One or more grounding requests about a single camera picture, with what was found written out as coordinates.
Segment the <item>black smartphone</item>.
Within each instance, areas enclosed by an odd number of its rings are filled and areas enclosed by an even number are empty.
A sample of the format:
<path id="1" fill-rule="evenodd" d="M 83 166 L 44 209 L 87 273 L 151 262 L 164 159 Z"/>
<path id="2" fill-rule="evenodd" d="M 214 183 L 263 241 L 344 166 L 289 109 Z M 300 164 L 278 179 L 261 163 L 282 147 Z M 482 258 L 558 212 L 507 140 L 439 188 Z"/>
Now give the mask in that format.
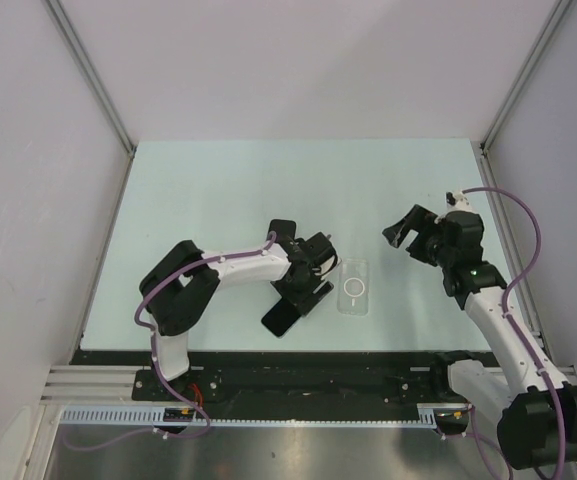
<path id="1" fill-rule="evenodd" d="M 282 338 L 301 318 L 297 308 L 280 299 L 262 318 L 262 325 L 275 337 Z"/>

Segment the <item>clear phone case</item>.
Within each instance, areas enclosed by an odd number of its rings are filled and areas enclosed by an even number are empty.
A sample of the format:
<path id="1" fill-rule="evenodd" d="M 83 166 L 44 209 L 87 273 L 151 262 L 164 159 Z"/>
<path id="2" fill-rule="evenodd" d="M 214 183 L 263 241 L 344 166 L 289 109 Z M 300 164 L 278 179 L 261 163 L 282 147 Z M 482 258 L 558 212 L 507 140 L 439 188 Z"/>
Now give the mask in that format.
<path id="1" fill-rule="evenodd" d="M 366 316 L 369 312 L 369 264 L 365 259 L 346 259 L 341 263 L 337 309 L 341 314 Z"/>

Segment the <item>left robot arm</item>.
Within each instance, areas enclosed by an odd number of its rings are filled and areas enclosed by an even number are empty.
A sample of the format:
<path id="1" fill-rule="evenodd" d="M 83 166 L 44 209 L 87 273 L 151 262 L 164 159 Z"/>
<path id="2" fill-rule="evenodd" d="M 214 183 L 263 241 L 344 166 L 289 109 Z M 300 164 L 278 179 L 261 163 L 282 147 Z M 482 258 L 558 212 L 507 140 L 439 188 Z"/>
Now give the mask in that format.
<path id="1" fill-rule="evenodd" d="M 281 338 L 333 290 L 327 276 L 339 263 L 330 238 L 321 232 L 303 239 L 271 230 L 256 248 L 213 254 L 191 240 L 178 243 L 142 279 L 142 301 L 134 314 L 134 322 L 150 330 L 155 389 L 170 400 L 187 392 L 189 332 L 218 291 L 270 283 L 279 300 L 261 323 Z"/>

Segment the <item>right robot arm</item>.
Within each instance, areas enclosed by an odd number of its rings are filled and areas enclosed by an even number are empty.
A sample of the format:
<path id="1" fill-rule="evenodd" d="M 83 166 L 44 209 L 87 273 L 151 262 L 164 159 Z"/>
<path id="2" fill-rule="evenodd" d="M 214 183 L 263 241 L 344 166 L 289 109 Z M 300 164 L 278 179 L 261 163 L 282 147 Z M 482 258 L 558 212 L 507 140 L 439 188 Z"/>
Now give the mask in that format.
<path id="1" fill-rule="evenodd" d="M 496 427 L 499 447 L 516 470 L 577 462 L 577 385 L 552 364 L 525 324 L 514 318 L 509 287 L 484 258 L 485 226 L 469 202 L 437 215 L 420 205 L 382 234 L 394 248 L 409 233 L 409 255 L 438 267 L 444 290 L 474 322 L 504 377 L 497 379 L 467 352 L 443 354 L 429 376 L 441 401 L 466 399 Z"/>

